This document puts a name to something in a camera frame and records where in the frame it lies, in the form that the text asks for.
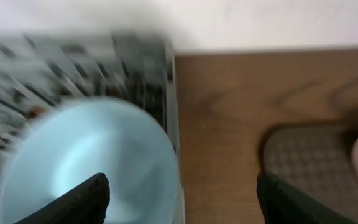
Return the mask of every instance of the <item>wood grain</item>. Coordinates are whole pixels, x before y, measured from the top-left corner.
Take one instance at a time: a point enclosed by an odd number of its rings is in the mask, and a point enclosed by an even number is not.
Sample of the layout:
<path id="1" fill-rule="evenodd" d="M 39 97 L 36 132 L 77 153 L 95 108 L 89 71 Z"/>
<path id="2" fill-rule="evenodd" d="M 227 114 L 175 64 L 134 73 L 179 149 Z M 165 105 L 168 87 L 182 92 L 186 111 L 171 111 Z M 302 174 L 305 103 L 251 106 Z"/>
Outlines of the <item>wood grain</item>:
<path id="1" fill-rule="evenodd" d="M 263 223 L 257 150 L 276 124 L 358 119 L 358 50 L 178 57 L 186 223 Z"/>

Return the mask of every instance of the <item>wall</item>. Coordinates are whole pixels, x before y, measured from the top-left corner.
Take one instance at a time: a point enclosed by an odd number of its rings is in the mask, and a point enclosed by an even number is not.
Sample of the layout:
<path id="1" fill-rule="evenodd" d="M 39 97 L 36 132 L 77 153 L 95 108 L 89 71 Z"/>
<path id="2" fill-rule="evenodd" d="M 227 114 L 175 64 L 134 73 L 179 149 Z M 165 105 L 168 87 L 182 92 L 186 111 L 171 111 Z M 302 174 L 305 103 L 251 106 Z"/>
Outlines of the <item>wall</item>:
<path id="1" fill-rule="evenodd" d="M 0 0 L 0 33 L 154 30 L 181 53 L 358 45 L 358 0 Z"/>

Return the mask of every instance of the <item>drying mat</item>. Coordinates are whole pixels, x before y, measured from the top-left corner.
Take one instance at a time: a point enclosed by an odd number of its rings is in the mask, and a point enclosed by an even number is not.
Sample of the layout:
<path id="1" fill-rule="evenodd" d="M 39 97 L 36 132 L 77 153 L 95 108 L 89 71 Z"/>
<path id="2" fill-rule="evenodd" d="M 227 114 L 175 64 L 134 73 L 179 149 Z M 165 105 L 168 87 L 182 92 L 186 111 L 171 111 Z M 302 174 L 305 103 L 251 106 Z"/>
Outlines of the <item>drying mat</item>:
<path id="1" fill-rule="evenodd" d="M 358 179 L 350 150 L 358 129 L 288 126 L 266 139 L 262 166 L 328 208 L 358 223 Z"/>

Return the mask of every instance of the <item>light blue bowl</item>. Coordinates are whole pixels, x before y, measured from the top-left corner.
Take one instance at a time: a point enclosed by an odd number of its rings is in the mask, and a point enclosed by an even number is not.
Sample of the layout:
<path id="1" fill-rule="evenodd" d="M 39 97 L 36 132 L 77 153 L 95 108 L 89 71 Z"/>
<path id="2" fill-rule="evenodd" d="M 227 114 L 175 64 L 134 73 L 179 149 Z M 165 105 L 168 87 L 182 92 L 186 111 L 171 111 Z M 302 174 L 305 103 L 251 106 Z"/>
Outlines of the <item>light blue bowl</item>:
<path id="1" fill-rule="evenodd" d="M 169 138 L 140 108 L 109 99 L 34 124 L 1 172 L 0 222 L 23 219 L 97 172 L 110 185 L 105 223 L 171 222 L 179 180 Z"/>

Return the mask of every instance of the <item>gray dish rack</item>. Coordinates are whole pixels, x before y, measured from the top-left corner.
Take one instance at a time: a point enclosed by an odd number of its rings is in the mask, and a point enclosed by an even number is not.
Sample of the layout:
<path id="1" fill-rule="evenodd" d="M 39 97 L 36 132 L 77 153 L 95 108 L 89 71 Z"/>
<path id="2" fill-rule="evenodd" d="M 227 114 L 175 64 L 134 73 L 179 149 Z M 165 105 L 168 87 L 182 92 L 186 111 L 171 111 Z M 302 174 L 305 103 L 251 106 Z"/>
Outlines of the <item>gray dish rack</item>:
<path id="1" fill-rule="evenodd" d="M 0 37 L 0 159 L 39 114 L 110 96 L 151 114 L 178 154 L 173 52 L 155 36 Z"/>

